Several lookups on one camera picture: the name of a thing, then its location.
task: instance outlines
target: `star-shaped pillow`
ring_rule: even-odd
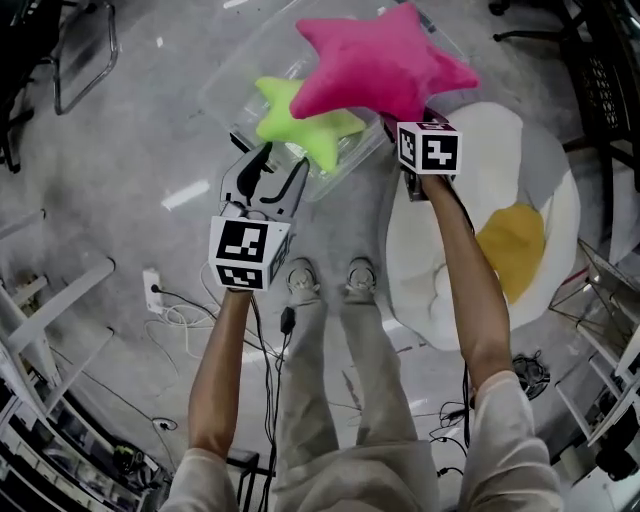
[[[471,68],[429,40],[409,2],[374,20],[300,20],[296,27],[320,57],[291,103],[296,119],[367,107],[422,121],[431,95],[479,84]]]
[[[266,141],[293,142],[304,148],[323,170],[332,171],[338,163],[338,141],[363,131],[366,124],[344,109],[307,119],[294,119],[289,107],[302,83],[302,80],[273,77],[258,79],[256,87],[271,108],[258,124],[256,133]]]

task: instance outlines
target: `white cube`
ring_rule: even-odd
[[[460,174],[462,134],[450,124],[398,123],[398,161],[416,174]]]
[[[209,266],[225,288],[268,290],[291,246],[291,225],[212,217]]]

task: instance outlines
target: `white cable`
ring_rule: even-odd
[[[204,264],[200,267],[200,272],[199,272],[200,285],[202,286],[204,291],[207,293],[207,295],[211,298],[211,300],[213,301],[212,303],[204,304],[203,307],[205,309],[195,307],[185,302],[174,304],[173,306],[163,308],[162,314],[156,314],[156,316],[158,317],[157,319],[147,320],[143,324],[144,333],[148,336],[148,338],[152,341],[152,343],[154,343],[167,357],[167,359],[171,363],[171,366],[176,376],[175,382],[170,386],[167,386],[166,388],[164,388],[160,392],[160,395],[162,395],[165,391],[167,391],[169,388],[175,386],[178,383],[178,380],[180,379],[180,372],[178,371],[178,367],[174,362],[173,358],[169,355],[166,349],[158,342],[158,340],[151,334],[151,331],[149,330],[149,326],[151,324],[161,324],[169,327],[181,327],[184,330],[185,352],[189,354],[189,356],[191,356],[192,358],[197,359],[198,361],[202,360],[202,356],[195,355],[193,352],[191,352],[191,348],[189,346],[189,330],[190,329],[209,329],[209,330],[213,329],[213,326],[215,325],[217,316],[220,313],[220,308],[221,308],[220,302],[218,301],[218,299],[216,299],[215,295],[211,292],[211,290],[207,287],[206,283],[204,282],[204,269],[207,266],[208,266],[208,262],[205,261]],[[193,311],[197,311],[199,314],[204,316],[196,320],[189,320],[186,317],[186,315],[180,310],[183,310],[183,311],[193,310]],[[245,328],[245,339],[247,338],[249,339],[253,338],[253,340],[251,341],[254,342],[254,344],[257,344],[257,345],[260,344],[260,338],[258,337],[258,335],[249,328]],[[264,343],[271,350],[271,352],[267,351],[267,355],[275,359],[278,359],[279,356],[276,350],[266,340],[264,340]]]

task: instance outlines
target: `forearm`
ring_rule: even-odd
[[[189,398],[189,447],[223,459],[238,419],[242,344],[250,292],[227,292]]]
[[[471,381],[479,389],[491,375],[512,368],[507,305],[500,283],[449,188],[435,176],[423,178],[423,188],[442,234],[460,350]]]

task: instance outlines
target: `pink star plush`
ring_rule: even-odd
[[[432,94],[479,83],[471,68],[429,40],[409,2],[374,20],[300,20],[296,27],[320,57],[291,102],[296,119],[366,107],[401,121],[422,121]]]

